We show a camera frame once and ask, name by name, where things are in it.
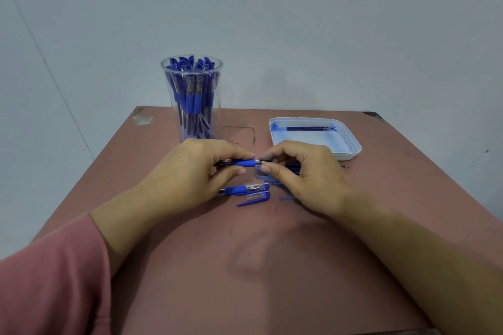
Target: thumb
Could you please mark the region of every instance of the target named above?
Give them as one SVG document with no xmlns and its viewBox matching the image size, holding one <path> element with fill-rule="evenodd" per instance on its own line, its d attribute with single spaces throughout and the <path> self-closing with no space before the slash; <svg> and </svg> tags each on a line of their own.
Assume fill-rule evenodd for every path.
<svg viewBox="0 0 503 335">
<path fill-rule="evenodd" d="M 245 175 L 246 169 L 241 166 L 223 167 L 215 173 L 208 182 L 208 189 L 212 195 L 216 195 L 218 190 L 223 188 L 228 182 L 236 176 Z"/>
<path fill-rule="evenodd" d="M 286 188 L 290 190 L 291 193 L 296 195 L 300 190 L 301 178 L 295 175 L 288 168 L 281 166 L 277 163 L 263 163 L 260 167 L 260 171 L 265 172 L 275 179 L 283 183 Z"/>
</svg>

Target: table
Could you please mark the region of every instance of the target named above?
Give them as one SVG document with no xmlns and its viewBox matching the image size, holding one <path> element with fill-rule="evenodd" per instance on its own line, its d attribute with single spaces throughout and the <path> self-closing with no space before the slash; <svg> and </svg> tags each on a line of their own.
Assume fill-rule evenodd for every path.
<svg viewBox="0 0 503 335">
<path fill-rule="evenodd" d="M 258 156 L 272 145 L 269 120 L 289 116 L 342 121 L 363 147 L 345 169 L 352 183 L 503 266 L 503 224 L 378 116 L 223 109 L 223 135 Z M 35 238 L 140 182 L 179 143 L 177 119 L 171 108 L 137 107 Z M 248 170 L 233 184 L 254 180 Z M 280 202 L 283 194 L 274 187 L 268 202 L 245 208 L 236 208 L 242 197 L 215 198 L 160 224 L 112 282 L 113 331 L 348 335 L 431 326 L 357 238 Z"/>
</svg>

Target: pen holder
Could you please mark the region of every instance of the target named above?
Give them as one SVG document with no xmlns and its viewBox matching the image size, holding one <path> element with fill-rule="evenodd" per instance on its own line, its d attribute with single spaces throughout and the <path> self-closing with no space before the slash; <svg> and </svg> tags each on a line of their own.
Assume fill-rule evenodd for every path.
<svg viewBox="0 0 503 335">
<path fill-rule="evenodd" d="M 177 115 L 180 142 L 187 138 L 215 139 L 220 136 L 221 60 L 211 56 L 183 54 L 168 57 L 160 66 Z"/>
</svg>

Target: pink shirt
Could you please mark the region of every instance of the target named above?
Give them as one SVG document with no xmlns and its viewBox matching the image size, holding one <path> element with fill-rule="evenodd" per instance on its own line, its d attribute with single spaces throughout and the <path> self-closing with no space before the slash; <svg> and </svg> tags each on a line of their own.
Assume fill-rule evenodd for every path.
<svg viewBox="0 0 503 335">
<path fill-rule="evenodd" d="M 110 334 L 107 248 L 85 214 L 0 262 L 1 334 Z"/>
</svg>

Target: person's left hand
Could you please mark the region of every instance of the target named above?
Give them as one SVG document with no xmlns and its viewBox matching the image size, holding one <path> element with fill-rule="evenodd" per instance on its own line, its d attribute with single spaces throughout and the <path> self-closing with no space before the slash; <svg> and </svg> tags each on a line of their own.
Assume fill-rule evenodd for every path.
<svg viewBox="0 0 503 335">
<path fill-rule="evenodd" d="M 241 166 L 222 167 L 211 175 L 213 165 L 226 159 L 253 159 L 254 154 L 227 141 L 186 139 L 176 146 L 136 187 L 160 214 L 179 213 L 211 198 L 238 175 Z"/>
</svg>

